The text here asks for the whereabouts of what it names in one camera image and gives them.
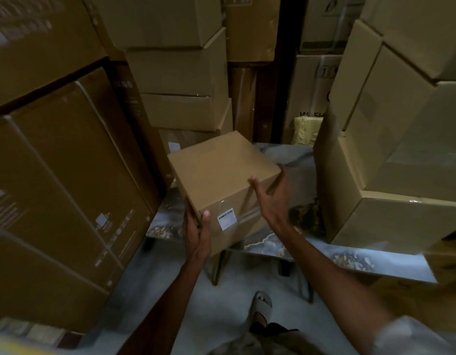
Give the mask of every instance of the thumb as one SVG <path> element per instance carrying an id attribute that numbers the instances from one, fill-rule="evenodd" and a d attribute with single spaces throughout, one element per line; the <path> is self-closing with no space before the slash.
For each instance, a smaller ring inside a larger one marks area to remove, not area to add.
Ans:
<path id="1" fill-rule="evenodd" d="M 210 211 L 204 211 L 202 218 L 201 218 L 201 232 L 200 232 L 201 241 L 210 240 L 210 224 L 211 224 Z"/>
<path id="2" fill-rule="evenodd" d="M 266 191 L 264 190 L 264 187 L 262 184 L 259 182 L 259 179 L 256 176 L 251 176 L 249 179 L 249 182 L 251 183 L 251 186 L 254 188 L 256 192 L 256 196 L 258 197 L 258 201 L 261 202 L 267 197 Z"/>

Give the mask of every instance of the forearm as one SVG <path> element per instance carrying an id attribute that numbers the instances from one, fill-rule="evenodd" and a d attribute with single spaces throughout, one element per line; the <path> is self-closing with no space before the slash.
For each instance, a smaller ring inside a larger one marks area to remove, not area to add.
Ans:
<path id="1" fill-rule="evenodd" d="M 118 355 L 170 354 L 203 263 L 187 261 Z"/>
<path id="2" fill-rule="evenodd" d="M 291 225 L 273 228 L 345 336 L 359 353 L 367 354 L 375 334 L 393 320 L 393 315 L 370 289 L 334 264 Z"/>

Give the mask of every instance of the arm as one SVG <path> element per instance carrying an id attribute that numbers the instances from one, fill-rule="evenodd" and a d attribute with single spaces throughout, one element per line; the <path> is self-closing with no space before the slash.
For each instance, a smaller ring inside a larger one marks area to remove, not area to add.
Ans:
<path id="1" fill-rule="evenodd" d="M 184 219 L 187 260 L 173 283 L 119 350 L 118 355 L 170 354 L 182 324 L 193 288 L 210 254 L 210 214 L 205 212 L 201 231 L 193 210 L 185 202 Z"/>
<path id="2" fill-rule="evenodd" d="M 294 258 L 302 273 L 331 311 L 342 332 L 362 355 L 372 351 L 375 335 L 394 316 L 367 287 L 339 268 L 289 224 L 289 191 L 285 168 L 273 195 L 251 178 L 262 216 Z"/>

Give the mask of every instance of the marble table top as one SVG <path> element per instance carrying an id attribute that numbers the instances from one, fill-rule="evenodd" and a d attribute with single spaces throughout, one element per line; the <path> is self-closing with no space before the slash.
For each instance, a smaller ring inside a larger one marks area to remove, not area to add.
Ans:
<path id="1" fill-rule="evenodd" d="M 327 244 L 316 196 L 316 172 L 312 147 L 267 143 L 255 143 L 255 146 L 275 163 L 286 166 L 291 186 L 290 222 L 310 243 L 337 265 L 362 273 L 391 275 L 436 283 L 422 254 L 398 254 L 377 249 Z M 146 235 L 151 238 L 181 240 L 184 209 L 179 190 L 170 189 Z M 250 235 L 228 250 L 293 260 L 269 227 Z"/>

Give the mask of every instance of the concrete floor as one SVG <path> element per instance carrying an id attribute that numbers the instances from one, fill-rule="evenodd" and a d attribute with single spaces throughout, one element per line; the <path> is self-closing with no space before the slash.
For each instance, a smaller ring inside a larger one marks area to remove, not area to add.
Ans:
<path id="1" fill-rule="evenodd" d="M 176 277 L 185 259 L 183 244 L 158 240 L 151 249 L 145 239 L 113 292 L 94 332 L 72 355 L 115 354 Z M 278 275 L 278 262 L 271 258 L 232 253 L 214 287 L 202 273 L 189 302 L 173 354 L 205 354 L 239 337 L 251 300 L 257 290 L 272 298 L 271 321 L 298 328 L 311 336 L 327 354 L 357 354 L 341 333 L 330 312 L 316 297 L 306 302 L 307 284 L 294 269 L 290 277 Z"/>

